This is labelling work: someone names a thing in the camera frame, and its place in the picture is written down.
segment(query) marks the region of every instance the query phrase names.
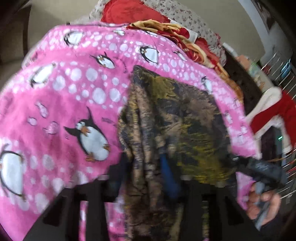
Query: red cushion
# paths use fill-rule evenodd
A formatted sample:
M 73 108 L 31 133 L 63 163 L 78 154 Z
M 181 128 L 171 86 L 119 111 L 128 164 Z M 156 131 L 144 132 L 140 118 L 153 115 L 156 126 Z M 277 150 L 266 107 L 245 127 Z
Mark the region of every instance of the red cushion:
M 140 0 L 111 0 L 105 5 L 101 21 L 120 24 L 148 19 L 160 23 L 170 22 L 166 16 L 145 6 Z

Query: floor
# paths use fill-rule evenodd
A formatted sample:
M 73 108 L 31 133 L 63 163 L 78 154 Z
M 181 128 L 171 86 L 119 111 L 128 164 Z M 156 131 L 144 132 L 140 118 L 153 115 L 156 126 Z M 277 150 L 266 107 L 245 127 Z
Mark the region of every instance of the floor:
M 33 47 L 52 27 L 71 22 L 75 19 L 88 15 L 98 0 L 31 0 L 28 4 L 32 5 L 28 42 L 29 48 Z M 19 33 L 14 33 L 14 39 L 19 39 Z M 11 75 L 20 69 L 22 59 L 21 44 L 13 43 L 9 45 L 7 52 L 14 52 L 17 57 L 13 61 L 0 66 L 0 88 Z

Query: crumpled blanket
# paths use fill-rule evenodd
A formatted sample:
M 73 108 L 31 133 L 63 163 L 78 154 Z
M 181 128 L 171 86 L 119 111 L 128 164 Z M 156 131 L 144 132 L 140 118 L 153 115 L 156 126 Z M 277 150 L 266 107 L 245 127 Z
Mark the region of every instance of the crumpled blanket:
M 191 60 L 208 68 L 214 69 L 217 74 L 219 74 L 220 78 L 235 91 L 239 102 L 241 104 L 244 103 L 242 90 L 232 79 L 229 78 L 229 74 L 219 63 L 218 57 L 211 53 L 207 44 L 204 44 L 202 40 L 196 41 L 195 43 L 190 42 L 187 39 L 187 30 L 182 26 L 173 23 L 160 23 L 156 20 L 150 19 L 131 23 L 128 28 L 139 28 L 144 31 L 155 32 L 169 38 L 177 44 Z
M 141 66 L 133 69 L 118 133 L 132 166 L 125 185 L 128 239 L 177 238 L 180 210 L 164 205 L 161 154 L 201 183 L 216 184 L 234 172 L 222 161 L 230 140 L 214 98 Z

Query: penguin print bedsheet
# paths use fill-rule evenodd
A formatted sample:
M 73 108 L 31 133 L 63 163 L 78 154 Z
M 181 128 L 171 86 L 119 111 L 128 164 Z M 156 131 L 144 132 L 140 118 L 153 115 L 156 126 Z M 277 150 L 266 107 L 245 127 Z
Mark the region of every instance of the penguin print bedsheet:
M 232 89 L 170 40 L 124 25 L 57 26 L 0 95 L 0 223 L 13 241 L 65 185 L 87 183 L 118 163 L 117 119 L 134 65 L 212 94 L 232 151 L 258 153 Z M 106 207 L 111 240 L 123 239 L 122 196 Z M 85 207 L 81 219 L 83 237 Z

